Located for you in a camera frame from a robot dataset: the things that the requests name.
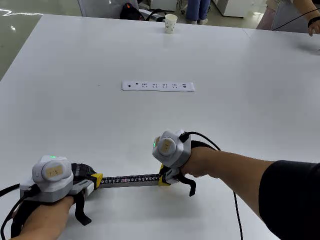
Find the shirt sleeve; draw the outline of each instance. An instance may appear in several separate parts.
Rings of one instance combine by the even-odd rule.
[[[276,161],[259,187],[259,213],[282,240],[320,239],[320,164]]]

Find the background table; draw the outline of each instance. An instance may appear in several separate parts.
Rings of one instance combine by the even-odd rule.
[[[106,176],[156,173],[156,136],[198,131],[223,150],[317,161],[320,37],[157,22],[44,15],[0,82],[1,188],[42,155],[67,156]],[[121,91],[124,80],[194,82],[195,93]],[[101,189],[61,239],[238,240],[232,191],[196,180]],[[18,191],[0,199],[1,216]],[[239,199],[245,240],[277,239]]]

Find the white paper cup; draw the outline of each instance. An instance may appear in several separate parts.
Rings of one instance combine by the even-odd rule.
[[[173,14],[167,14],[165,15],[164,19],[164,29],[167,34],[173,34],[176,23],[177,23],[178,17]]]

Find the floor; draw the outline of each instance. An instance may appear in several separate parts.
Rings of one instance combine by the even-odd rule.
[[[212,2],[208,25],[255,29],[264,10],[224,17]],[[81,16],[77,0],[0,0],[0,80],[43,14]],[[186,22],[180,10],[176,14],[180,23]]]

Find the white cabinet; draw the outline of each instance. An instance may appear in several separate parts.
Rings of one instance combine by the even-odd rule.
[[[252,0],[213,0],[223,16],[245,17],[250,10]]]
[[[150,0],[151,9],[175,11],[176,6],[177,6],[177,0]]]

